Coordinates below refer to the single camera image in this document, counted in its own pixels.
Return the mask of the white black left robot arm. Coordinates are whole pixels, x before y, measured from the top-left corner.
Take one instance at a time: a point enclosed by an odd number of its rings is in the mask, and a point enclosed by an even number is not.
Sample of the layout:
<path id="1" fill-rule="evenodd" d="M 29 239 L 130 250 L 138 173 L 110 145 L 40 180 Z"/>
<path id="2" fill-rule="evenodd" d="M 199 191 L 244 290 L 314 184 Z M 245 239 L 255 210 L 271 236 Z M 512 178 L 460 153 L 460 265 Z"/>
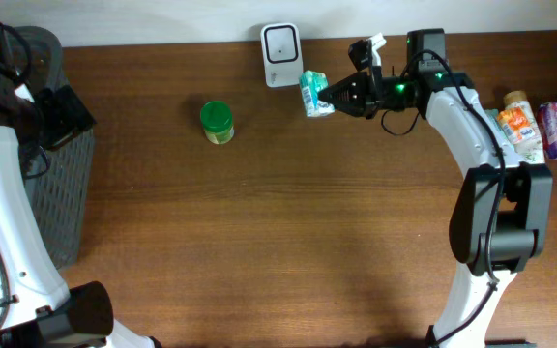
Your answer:
<path id="1" fill-rule="evenodd" d="M 154 347 L 116 320 L 105 287 L 70 287 L 50 259 L 27 166 L 93 128 L 57 37 L 0 21 L 0 347 Z"/>

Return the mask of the green cup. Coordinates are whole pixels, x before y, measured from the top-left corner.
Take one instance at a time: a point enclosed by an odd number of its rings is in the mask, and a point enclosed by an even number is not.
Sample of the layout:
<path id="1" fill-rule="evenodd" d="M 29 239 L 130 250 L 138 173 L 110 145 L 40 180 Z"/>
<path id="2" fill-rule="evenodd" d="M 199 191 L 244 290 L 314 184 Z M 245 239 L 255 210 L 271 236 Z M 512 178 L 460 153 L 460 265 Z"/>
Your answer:
<path id="1" fill-rule="evenodd" d="M 233 115 L 223 101 L 207 102 L 200 111 L 200 121 L 207 139 L 213 144 L 225 144 L 234 136 Z"/>

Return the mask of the white pouch with cork cap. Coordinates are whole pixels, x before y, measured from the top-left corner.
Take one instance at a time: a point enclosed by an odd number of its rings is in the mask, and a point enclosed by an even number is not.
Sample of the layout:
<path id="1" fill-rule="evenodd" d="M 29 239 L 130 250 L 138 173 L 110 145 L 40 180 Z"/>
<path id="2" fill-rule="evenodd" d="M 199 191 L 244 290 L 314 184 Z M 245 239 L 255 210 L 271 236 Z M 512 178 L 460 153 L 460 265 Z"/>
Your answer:
<path id="1" fill-rule="evenodd" d="M 545 164 L 542 135 L 526 93 L 521 90 L 512 91 L 503 100 L 505 110 L 513 115 L 510 126 L 514 132 L 513 137 L 517 139 L 513 143 L 515 150 L 528 163 Z"/>

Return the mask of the orange tissue pack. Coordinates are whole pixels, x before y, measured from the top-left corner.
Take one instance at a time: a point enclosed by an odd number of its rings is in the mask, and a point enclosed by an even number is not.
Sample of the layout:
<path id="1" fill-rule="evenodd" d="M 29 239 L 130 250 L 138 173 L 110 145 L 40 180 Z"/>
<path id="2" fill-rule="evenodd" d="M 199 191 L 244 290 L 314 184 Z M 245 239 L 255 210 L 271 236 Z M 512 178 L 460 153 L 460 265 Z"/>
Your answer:
<path id="1" fill-rule="evenodd" d="M 501 111 L 497 116 L 497 121 L 503 133 L 513 145 L 522 143 L 536 135 L 530 120 L 520 107 Z"/>

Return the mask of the teal wet wipes pack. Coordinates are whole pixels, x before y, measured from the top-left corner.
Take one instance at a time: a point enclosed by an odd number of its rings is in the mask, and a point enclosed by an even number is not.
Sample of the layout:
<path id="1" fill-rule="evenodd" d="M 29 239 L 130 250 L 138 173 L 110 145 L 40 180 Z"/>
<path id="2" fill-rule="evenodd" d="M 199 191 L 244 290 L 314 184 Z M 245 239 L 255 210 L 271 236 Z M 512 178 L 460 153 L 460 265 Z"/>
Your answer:
<path id="1" fill-rule="evenodd" d="M 498 116 L 498 110 L 497 109 L 486 109 L 484 111 L 485 115 L 488 117 L 488 119 L 490 120 L 490 122 L 497 128 L 500 128 L 498 121 L 497 121 L 497 116 Z"/>

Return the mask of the small green tissue pack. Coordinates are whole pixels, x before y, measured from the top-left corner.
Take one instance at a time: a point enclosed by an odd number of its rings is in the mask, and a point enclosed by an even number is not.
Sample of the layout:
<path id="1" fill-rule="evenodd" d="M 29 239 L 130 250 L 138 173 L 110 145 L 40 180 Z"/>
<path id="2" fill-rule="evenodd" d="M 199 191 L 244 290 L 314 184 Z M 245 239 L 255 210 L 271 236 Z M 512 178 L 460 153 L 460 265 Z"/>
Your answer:
<path id="1" fill-rule="evenodd" d="M 309 118 L 325 117 L 335 112 L 330 103 L 319 100 L 319 92 L 329 86 L 326 74 L 305 71 L 300 77 L 299 85 L 305 113 Z"/>

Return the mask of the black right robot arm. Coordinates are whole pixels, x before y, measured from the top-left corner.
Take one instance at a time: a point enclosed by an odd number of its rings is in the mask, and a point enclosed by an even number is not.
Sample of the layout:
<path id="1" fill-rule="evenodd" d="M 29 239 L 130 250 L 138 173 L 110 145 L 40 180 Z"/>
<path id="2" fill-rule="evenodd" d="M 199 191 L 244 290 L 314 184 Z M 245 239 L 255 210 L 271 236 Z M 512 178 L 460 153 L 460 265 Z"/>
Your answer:
<path id="1" fill-rule="evenodd" d="M 544 248 L 552 173 L 518 154 L 485 114 L 471 78 L 450 67 L 443 30 L 408 33 L 400 75 L 382 73 L 378 51 L 385 43 L 381 34 L 352 43 L 348 55 L 355 73 L 318 98 L 367 119 L 415 108 L 444 139 L 463 176 L 449 223 L 456 271 L 425 344 L 483 347 L 505 290 Z"/>

